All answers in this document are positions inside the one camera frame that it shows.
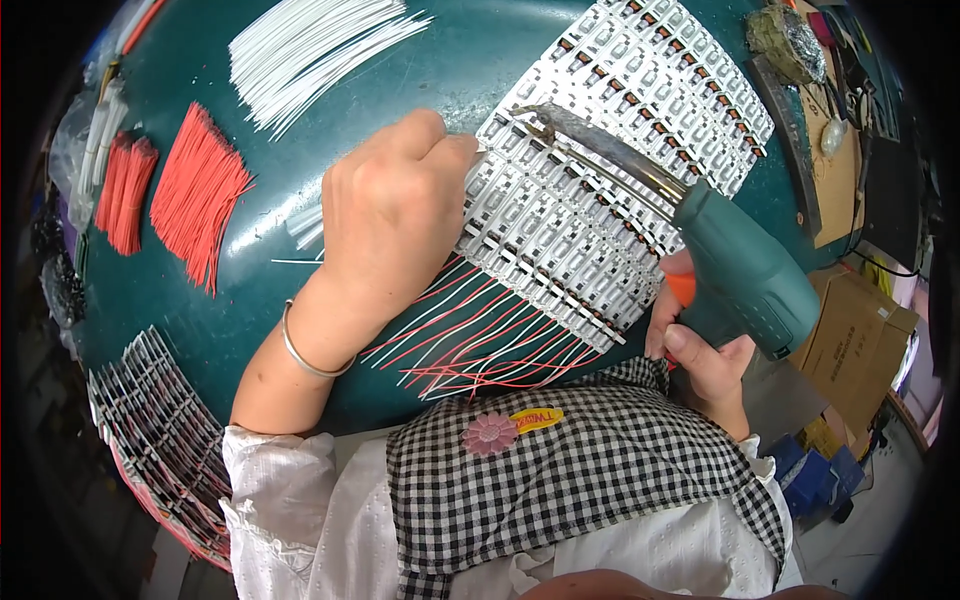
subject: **green round table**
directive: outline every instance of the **green round table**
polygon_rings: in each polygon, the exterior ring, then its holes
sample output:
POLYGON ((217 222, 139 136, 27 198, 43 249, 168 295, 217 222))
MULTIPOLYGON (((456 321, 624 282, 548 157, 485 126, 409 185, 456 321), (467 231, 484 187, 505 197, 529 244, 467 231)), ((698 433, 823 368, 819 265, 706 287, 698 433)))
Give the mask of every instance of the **green round table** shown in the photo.
MULTIPOLYGON (((313 257, 296 252, 284 220, 313 204, 321 177, 342 156, 380 127, 416 107, 439 112, 452 132, 474 132, 500 98, 540 53, 592 3, 588 0, 408 0, 412 11, 436 18, 426 32, 361 65, 328 91, 278 142, 253 132, 229 82, 229 42, 274 0, 172 0, 156 15, 121 74, 130 113, 123 123, 148 135, 164 160, 189 104, 210 112, 256 177, 227 227, 220 255, 217 296, 195 288, 183 263, 157 239, 144 209, 143 250, 117 254, 106 236, 90 227, 84 287, 86 319, 74 329, 84 366, 97 369, 120 357, 142 329, 156 325, 178 364, 221 423, 228 421, 240 376, 260 342, 312 273, 308 265, 271 258, 313 257)), ((731 57, 750 57, 743 15, 761 0, 708 0, 684 5, 731 57)), ((795 98, 799 109, 799 98, 795 98)), ((807 271, 830 262, 843 240, 815 250, 797 225, 797 205, 780 142, 767 144, 734 201, 794 255, 807 271)), ((410 311, 417 315, 422 309, 410 311)), ((396 331, 410 315, 388 328, 396 331)), ((594 361, 597 369, 642 352, 647 320, 628 332, 628 344, 594 361)), ((566 377, 577 376, 576 371, 566 377)), ((427 404, 413 390, 396 387, 395 370, 357 365, 338 380, 321 428, 335 435, 407 421, 427 404)))

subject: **silver bangle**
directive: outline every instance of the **silver bangle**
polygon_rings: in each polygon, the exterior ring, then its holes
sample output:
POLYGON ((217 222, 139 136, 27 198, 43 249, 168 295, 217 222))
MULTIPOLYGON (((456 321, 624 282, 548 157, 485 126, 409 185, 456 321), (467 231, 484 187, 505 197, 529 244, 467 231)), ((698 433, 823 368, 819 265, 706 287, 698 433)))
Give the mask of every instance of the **silver bangle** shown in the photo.
POLYGON ((300 366, 306 369, 307 371, 310 371, 313 374, 318 375, 320 377, 329 377, 332 379, 333 377, 339 377, 340 375, 347 372, 347 370, 353 366, 353 361, 357 359, 356 354, 354 354, 353 357, 350 358, 350 360, 344 365, 342 369, 336 372, 322 371, 320 369, 317 369, 316 367, 311 366, 309 363, 303 360, 303 357, 300 356, 300 353, 297 352, 296 348, 294 348, 294 343, 290 341, 290 330, 287 328, 287 313, 290 312, 290 307, 293 305, 294 305, 294 302, 290 299, 287 299, 287 301, 284 302, 283 318, 280 320, 280 328, 283 330, 283 343, 287 345, 287 350, 290 351, 290 355, 294 357, 294 360, 296 360, 300 364, 300 366))

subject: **woman's right hand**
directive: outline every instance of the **woman's right hand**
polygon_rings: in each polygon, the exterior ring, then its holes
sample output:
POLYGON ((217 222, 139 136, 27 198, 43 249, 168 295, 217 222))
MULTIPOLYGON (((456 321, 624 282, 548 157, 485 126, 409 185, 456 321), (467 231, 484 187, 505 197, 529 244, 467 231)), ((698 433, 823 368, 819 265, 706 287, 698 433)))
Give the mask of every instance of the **woman's right hand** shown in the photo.
MULTIPOLYGON (((693 261, 684 249, 660 260, 660 269, 670 275, 693 271, 693 261)), ((666 281, 654 301, 647 329, 648 358, 657 360, 670 352, 690 376, 690 385, 697 398, 691 406, 727 430, 738 441, 750 435, 743 414, 741 378, 754 356, 756 344, 748 335, 741 335, 714 349, 695 331, 677 323, 683 305, 666 281)))

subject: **black and white checkered fabric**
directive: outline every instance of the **black and white checkered fabric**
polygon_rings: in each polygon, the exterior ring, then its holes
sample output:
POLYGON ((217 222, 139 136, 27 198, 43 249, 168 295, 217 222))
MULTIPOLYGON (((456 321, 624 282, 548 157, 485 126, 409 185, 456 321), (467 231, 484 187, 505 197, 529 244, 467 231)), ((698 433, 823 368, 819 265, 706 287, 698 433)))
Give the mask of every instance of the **black and white checkered fabric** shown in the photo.
POLYGON ((442 401, 394 432, 387 470, 397 598, 446 598, 454 574, 678 506, 730 498, 776 557, 773 498, 719 426, 667 399, 663 361, 638 357, 563 386, 442 401), (479 457, 461 434, 481 413, 559 408, 557 424, 479 457))

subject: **bundle of white wires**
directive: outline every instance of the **bundle of white wires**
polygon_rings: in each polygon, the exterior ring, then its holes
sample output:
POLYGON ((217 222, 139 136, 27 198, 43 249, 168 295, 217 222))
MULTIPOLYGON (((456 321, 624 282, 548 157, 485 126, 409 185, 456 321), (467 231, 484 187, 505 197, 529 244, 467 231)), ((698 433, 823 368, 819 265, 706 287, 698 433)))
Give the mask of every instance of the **bundle of white wires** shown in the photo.
POLYGON ((280 137, 350 70, 417 34, 403 0, 283 0, 229 45, 230 81, 256 130, 280 137))
POLYGON ((93 110, 93 120, 90 122, 90 133, 86 137, 80 178, 77 181, 78 194, 89 196, 93 192, 94 185, 104 182, 110 141, 119 129, 120 121, 127 115, 127 103, 120 97, 122 90, 122 79, 111 80, 104 90, 103 99, 93 110))

